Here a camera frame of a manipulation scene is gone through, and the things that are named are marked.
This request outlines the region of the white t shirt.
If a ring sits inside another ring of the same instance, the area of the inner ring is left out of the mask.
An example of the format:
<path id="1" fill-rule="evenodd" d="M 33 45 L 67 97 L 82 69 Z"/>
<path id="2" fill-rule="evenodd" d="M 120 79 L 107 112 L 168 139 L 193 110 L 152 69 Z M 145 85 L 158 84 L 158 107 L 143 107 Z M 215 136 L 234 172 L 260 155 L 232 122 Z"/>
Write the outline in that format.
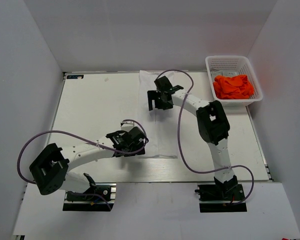
<path id="1" fill-rule="evenodd" d="M 176 108 L 149 110 L 148 91 L 155 90 L 158 72 L 139 72 L 139 91 L 137 103 L 137 121 L 144 127 L 149 143 L 145 147 L 143 158 L 177 159 L 177 118 Z"/>

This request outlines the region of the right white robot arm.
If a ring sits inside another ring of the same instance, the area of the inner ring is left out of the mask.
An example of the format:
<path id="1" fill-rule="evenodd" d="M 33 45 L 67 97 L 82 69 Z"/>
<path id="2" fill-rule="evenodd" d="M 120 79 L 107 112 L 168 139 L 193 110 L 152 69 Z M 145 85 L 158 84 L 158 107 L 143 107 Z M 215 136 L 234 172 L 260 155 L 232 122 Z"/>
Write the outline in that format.
<path id="1" fill-rule="evenodd" d="M 228 199 L 233 195 L 238 180 L 231 166 L 228 151 L 230 124 L 222 104 L 217 100 L 211 102 L 202 100 L 190 94 L 189 91 L 184 91 L 180 85 L 173 86 L 166 76 L 157 77 L 154 84 L 156 90 L 147 92 L 150 111 L 154 108 L 169 110 L 174 106 L 180 107 L 177 121 L 177 144 L 184 165 L 196 174 L 214 173 L 216 195 L 223 200 Z M 196 117 L 199 135 L 207 143 L 211 153 L 213 170 L 194 170 L 185 160 L 180 136 L 181 118 L 184 110 Z"/>

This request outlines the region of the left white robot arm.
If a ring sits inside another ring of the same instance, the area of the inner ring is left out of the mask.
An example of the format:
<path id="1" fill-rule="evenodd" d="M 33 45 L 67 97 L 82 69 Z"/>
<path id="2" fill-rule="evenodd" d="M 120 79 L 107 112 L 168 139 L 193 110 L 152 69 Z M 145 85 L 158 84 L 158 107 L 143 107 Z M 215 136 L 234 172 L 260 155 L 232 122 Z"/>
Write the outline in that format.
<path id="1" fill-rule="evenodd" d="M 86 173 L 72 172 L 73 169 L 101 159 L 144 155 L 147 143 L 147 136 L 137 126 L 130 131 L 108 133 L 99 140 L 86 140 L 77 146 L 60 147 L 51 143 L 36 157 L 29 170 L 41 195 L 65 190 L 89 200 L 96 193 L 93 179 Z"/>

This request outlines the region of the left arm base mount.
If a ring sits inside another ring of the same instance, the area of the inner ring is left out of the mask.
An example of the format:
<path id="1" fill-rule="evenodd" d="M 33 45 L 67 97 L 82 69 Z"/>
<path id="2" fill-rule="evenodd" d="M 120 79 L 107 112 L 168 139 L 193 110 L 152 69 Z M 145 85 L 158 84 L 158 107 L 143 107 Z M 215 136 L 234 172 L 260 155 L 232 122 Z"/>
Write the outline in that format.
<path id="1" fill-rule="evenodd" d="M 97 183 L 84 193 L 66 192 L 64 212 L 110 212 L 116 199 L 115 183 Z"/>

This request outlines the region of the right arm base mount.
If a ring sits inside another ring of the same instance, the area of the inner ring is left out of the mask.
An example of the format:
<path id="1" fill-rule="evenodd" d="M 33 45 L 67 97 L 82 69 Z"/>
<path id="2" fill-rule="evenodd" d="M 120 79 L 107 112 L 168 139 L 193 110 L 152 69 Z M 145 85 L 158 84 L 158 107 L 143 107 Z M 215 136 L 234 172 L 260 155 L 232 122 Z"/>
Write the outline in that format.
<path id="1" fill-rule="evenodd" d="M 238 184 L 225 196 L 214 184 L 200 184 L 194 193 L 199 197 L 200 213 L 243 213 L 247 212 L 243 186 Z"/>

